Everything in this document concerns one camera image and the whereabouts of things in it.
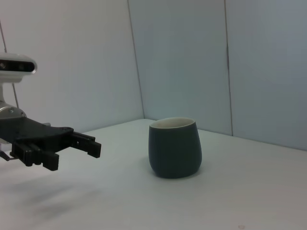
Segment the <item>grey ceramic cup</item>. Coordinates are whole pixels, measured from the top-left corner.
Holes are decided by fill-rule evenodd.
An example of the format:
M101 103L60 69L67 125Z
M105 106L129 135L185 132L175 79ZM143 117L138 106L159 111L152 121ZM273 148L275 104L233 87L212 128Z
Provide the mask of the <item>grey ceramic cup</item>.
M196 121L173 117L149 126L149 163L160 178L178 179L195 174L202 163Z

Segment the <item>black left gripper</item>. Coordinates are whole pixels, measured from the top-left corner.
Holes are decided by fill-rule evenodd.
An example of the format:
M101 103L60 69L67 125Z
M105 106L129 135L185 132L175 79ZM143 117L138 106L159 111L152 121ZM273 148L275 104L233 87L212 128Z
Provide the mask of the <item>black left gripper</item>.
M59 152L72 147L99 158L101 144L95 137L73 132L71 127L52 127L26 117L0 119L0 138L12 144L12 156L25 166L59 168Z

